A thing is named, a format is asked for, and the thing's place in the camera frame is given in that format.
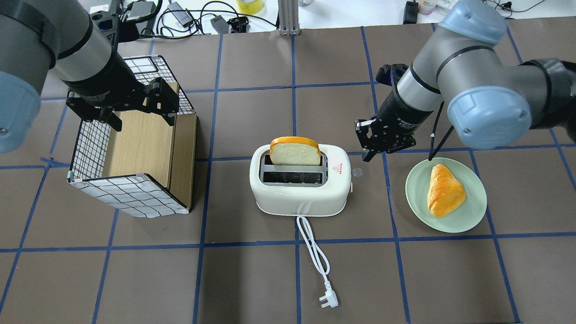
white plug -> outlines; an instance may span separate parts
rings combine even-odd
[[[326,287],[326,295],[320,297],[320,301],[326,303],[322,304],[322,308],[326,308],[328,306],[332,308],[337,307],[338,298],[336,298],[336,292],[332,290],[332,285],[330,284],[330,281],[326,281],[324,283],[324,286]]]

white power cord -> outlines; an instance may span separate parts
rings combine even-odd
[[[326,294],[320,297],[321,302],[326,302],[322,304],[322,308],[325,307],[337,307],[338,306],[338,298],[336,298],[336,293],[332,290],[332,285],[330,284],[330,280],[328,280],[328,273],[330,273],[330,262],[328,262],[328,258],[322,252],[316,241],[314,241],[314,233],[312,232],[312,227],[310,223],[304,216],[296,217],[296,223],[298,224],[298,229],[300,230],[300,234],[306,241],[306,246],[308,248],[308,252],[310,252],[310,257],[312,258],[312,263],[316,267],[316,270],[322,275],[324,278],[324,286],[326,287]],[[322,266],[322,260],[326,265],[326,270]]]

white toaster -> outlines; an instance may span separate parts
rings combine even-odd
[[[270,145],[259,147],[250,162],[250,186],[258,207],[282,216],[333,216],[350,192],[350,160],[333,145],[319,144],[320,166],[273,165]]]

yellow object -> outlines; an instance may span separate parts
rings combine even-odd
[[[455,211],[466,199],[466,191],[460,181],[443,164],[437,164],[430,174],[428,209],[432,216],[441,218]]]
[[[264,6],[263,0],[236,0],[241,14],[257,14]]]
[[[277,165],[320,165],[320,148],[310,138],[278,137],[270,143],[270,159]]]

warning label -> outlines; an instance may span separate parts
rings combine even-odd
[[[333,166],[332,169],[334,169],[339,174],[342,174],[342,163]]]

